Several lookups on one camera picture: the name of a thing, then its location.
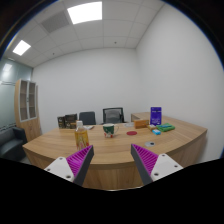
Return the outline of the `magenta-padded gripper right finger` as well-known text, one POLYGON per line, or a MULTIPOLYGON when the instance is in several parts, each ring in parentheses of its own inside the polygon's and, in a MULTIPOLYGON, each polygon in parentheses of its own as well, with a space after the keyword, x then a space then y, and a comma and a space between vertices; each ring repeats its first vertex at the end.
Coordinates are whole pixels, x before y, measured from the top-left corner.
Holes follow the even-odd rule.
POLYGON ((157 155, 135 144, 131 145, 131 155, 144 185, 148 185, 182 169, 182 166, 167 154, 157 155))

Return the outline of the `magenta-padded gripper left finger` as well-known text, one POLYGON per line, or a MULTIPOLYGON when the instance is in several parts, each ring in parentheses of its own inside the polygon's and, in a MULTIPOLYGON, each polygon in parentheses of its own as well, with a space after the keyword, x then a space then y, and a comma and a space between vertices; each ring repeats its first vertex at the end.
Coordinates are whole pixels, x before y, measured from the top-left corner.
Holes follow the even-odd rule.
POLYGON ((90 145, 67 158, 58 157, 45 171, 82 186, 93 156, 94 148, 90 145))

